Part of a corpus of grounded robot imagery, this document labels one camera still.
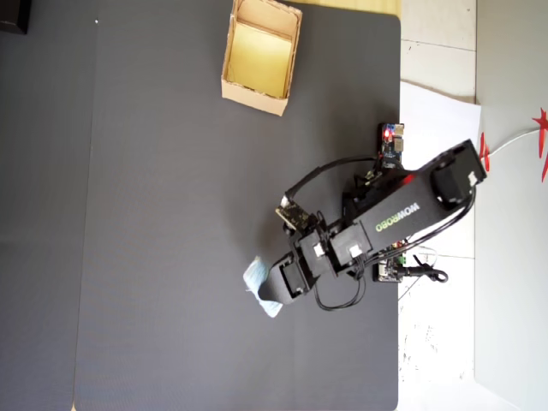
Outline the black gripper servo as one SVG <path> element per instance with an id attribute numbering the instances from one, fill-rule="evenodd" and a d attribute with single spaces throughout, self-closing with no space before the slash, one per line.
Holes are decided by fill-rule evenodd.
<path id="1" fill-rule="evenodd" d="M 308 294 L 316 282 L 305 258 L 287 253 L 268 270 L 259 287 L 259 297 L 288 305 Z"/>

